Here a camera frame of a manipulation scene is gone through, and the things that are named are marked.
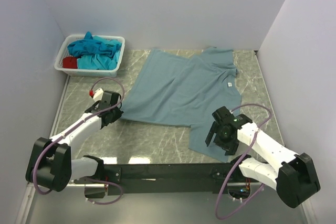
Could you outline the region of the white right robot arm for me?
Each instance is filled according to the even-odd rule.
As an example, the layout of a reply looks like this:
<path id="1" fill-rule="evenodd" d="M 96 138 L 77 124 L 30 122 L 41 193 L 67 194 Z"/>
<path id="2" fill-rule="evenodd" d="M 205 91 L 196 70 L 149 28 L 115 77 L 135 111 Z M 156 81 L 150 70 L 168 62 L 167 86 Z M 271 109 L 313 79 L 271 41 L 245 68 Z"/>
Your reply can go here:
<path id="1" fill-rule="evenodd" d="M 261 130 L 248 116 L 223 106 L 212 114 L 214 122 L 205 140 L 234 154 L 240 143 L 247 145 L 264 159 L 260 162 L 244 152 L 235 159 L 230 171 L 224 176 L 223 187 L 230 177 L 241 182 L 245 178 L 259 181 L 277 192 L 290 208 L 296 208 L 320 189 L 318 175 L 312 158 L 297 154 L 279 144 Z"/>

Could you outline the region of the grey-blue t shirt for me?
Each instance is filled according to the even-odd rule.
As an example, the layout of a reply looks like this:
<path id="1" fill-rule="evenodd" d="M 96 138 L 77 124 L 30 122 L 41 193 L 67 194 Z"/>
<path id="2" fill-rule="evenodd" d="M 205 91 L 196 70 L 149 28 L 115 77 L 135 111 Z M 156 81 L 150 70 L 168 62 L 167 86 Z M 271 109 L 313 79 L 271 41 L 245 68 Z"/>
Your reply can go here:
<path id="1" fill-rule="evenodd" d="M 231 50 L 210 47 L 191 58 L 151 50 L 132 89 L 122 102 L 122 118 L 130 121 L 190 127 L 189 148 L 220 162 L 226 152 L 205 140 L 212 113 L 240 106 L 238 73 Z"/>

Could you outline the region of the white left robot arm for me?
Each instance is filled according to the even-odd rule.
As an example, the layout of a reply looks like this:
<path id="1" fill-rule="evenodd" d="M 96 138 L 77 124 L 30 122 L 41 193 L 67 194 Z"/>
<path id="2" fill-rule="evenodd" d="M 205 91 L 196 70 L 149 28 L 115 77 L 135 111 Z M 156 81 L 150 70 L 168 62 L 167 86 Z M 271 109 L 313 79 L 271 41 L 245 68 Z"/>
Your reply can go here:
<path id="1" fill-rule="evenodd" d="M 104 161 L 85 155 L 74 159 L 73 152 L 84 140 L 121 115 L 122 95 L 98 90 L 94 104 L 70 127 L 51 137 L 37 139 L 33 145 L 25 179 L 48 191 L 62 191 L 70 181 L 87 177 L 93 183 L 105 178 Z"/>

